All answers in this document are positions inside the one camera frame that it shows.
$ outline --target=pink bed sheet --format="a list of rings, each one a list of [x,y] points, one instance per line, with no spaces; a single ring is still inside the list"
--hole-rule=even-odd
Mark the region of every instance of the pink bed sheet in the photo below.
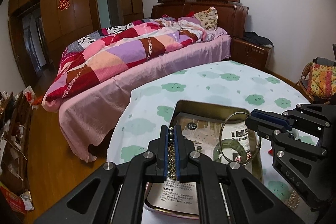
[[[132,90],[179,70],[229,58],[230,40],[225,34],[168,52],[64,101],[59,124],[73,153],[86,162],[96,160],[88,152],[89,144],[99,145],[115,128]]]

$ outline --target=yellow patterned cushion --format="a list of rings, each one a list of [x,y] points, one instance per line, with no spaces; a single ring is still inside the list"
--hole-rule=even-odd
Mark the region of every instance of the yellow patterned cushion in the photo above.
[[[309,72],[308,92],[313,96],[329,99],[336,92],[336,67],[312,62]]]
[[[201,22],[201,26],[204,29],[206,30],[217,29],[218,15],[216,8],[210,7],[208,10],[194,14],[194,17],[196,17]]]

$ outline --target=red box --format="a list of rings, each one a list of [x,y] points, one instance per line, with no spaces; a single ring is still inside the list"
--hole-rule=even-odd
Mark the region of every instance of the red box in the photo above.
[[[12,193],[11,191],[9,191],[7,187],[3,185],[1,182],[0,182],[0,191],[4,195],[9,206],[12,208],[14,212],[18,212],[24,215],[27,214],[23,200],[14,193]]]

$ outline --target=wooden floor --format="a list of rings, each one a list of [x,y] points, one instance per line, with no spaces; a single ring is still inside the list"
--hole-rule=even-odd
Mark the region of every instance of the wooden floor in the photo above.
[[[53,80],[45,73],[34,89],[44,95]],[[46,112],[40,106],[33,112],[28,144],[28,180],[35,210],[24,223],[34,220],[102,165],[106,157],[85,163],[75,156],[59,128],[58,113]]]

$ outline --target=round table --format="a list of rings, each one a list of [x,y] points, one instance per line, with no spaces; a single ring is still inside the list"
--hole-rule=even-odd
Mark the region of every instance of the round table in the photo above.
[[[309,103],[297,90],[285,82],[255,68],[234,61],[205,64],[175,72],[147,83],[131,93],[131,100],[114,129],[107,161],[121,164],[147,150],[149,141],[160,135],[162,125],[168,125],[179,100],[207,102],[282,113],[296,104]],[[301,141],[316,144],[317,138],[299,132]],[[260,149],[265,186],[281,200],[289,198],[291,187],[273,169],[269,141]],[[296,211],[307,205],[301,200]],[[307,216],[310,223],[312,216]],[[142,223],[194,223],[192,220],[162,216],[144,211]]]

